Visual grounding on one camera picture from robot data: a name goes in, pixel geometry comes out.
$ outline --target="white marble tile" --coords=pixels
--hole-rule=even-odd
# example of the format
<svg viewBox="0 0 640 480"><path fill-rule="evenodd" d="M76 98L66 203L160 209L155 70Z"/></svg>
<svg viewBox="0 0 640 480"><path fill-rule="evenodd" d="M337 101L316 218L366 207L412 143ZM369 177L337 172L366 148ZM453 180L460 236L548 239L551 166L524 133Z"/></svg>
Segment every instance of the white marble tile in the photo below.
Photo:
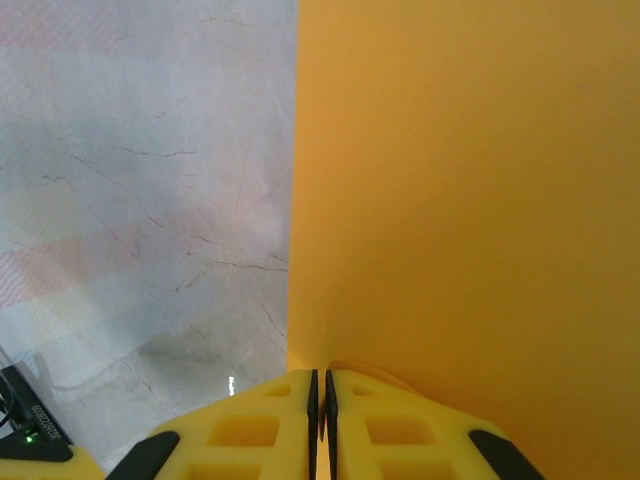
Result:
<svg viewBox="0 0 640 480"><path fill-rule="evenodd" d="M0 348L109 469L284 371L296 2L7 0L0 32Z"/></svg>

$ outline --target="marble floor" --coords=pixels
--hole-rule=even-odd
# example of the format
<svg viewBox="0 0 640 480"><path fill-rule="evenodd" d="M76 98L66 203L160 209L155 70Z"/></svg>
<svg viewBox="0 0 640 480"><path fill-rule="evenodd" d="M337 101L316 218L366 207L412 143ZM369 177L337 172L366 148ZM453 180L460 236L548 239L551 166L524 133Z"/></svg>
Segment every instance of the marble floor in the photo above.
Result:
<svg viewBox="0 0 640 480"><path fill-rule="evenodd" d="M0 1L0 348L106 470L284 371L296 9Z"/></svg>

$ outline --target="yellow wall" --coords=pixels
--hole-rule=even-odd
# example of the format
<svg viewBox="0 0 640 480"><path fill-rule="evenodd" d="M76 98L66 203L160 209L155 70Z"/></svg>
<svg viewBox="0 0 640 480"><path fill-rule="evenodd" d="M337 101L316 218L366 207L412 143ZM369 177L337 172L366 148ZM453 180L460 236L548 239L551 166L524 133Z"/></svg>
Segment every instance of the yellow wall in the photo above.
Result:
<svg viewBox="0 0 640 480"><path fill-rule="evenodd" d="M640 2L301 0L289 361L640 476Z"/></svg>

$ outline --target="orange surface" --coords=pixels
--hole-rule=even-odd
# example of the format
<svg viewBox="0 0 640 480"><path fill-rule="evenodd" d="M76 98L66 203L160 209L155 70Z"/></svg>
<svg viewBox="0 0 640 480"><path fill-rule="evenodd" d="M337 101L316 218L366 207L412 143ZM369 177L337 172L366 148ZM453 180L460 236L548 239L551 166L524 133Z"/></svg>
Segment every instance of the orange surface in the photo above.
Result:
<svg viewBox="0 0 640 480"><path fill-rule="evenodd" d="M289 363L640 478L640 3L301 0Z"/></svg>

